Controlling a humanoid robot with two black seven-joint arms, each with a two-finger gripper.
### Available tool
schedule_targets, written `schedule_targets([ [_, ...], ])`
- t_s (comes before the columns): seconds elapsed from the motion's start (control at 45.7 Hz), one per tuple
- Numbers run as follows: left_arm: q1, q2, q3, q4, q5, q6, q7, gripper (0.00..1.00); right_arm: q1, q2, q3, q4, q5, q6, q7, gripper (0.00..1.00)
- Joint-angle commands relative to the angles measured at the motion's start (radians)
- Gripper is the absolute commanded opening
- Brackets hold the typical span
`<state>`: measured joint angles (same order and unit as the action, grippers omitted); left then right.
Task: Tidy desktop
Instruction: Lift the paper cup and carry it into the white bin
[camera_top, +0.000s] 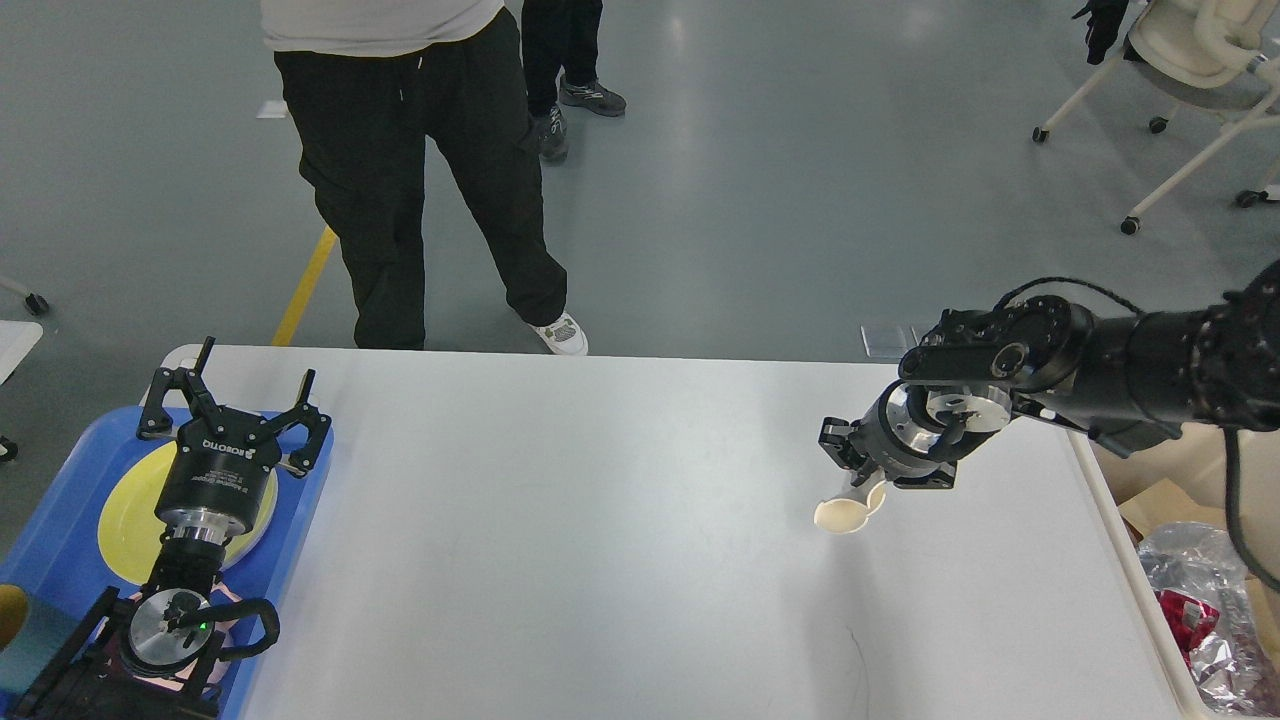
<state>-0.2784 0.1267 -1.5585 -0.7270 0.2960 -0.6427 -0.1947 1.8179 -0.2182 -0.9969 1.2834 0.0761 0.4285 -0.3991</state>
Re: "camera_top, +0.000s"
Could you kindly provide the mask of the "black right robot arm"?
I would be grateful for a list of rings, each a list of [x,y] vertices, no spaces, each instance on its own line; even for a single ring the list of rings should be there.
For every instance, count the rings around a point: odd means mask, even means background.
[[[1222,429],[1228,534],[1270,589],[1277,578],[1251,552],[1242,521],[1240,430],[1277,429],[1276,265],[1219,305],[1101,319],[1024,287],[989,310],[945,310],[899,363],[864,418],[828,416],[819,446],[852,474],[904,489],[948,489],[957,464],[1024,416],[1079,432],[1126,457],[1187,423]]]

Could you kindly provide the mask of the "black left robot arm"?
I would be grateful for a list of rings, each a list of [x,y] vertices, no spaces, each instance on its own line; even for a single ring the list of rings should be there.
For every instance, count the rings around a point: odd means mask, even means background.
[[[79,438],[3,562],[5,719],[236,719],[326,475],[332,419],[161,366]]]

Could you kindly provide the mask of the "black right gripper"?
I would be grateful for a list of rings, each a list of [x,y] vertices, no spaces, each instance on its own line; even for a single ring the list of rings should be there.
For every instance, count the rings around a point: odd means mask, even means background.
[[[851,487],[881,474],[899,489],[952,489],[957,464],[942,455],[961,439],[961,414],[928,409],[920,386],[891,386],[861,420],[826,416],[818,445],[851,473]]]

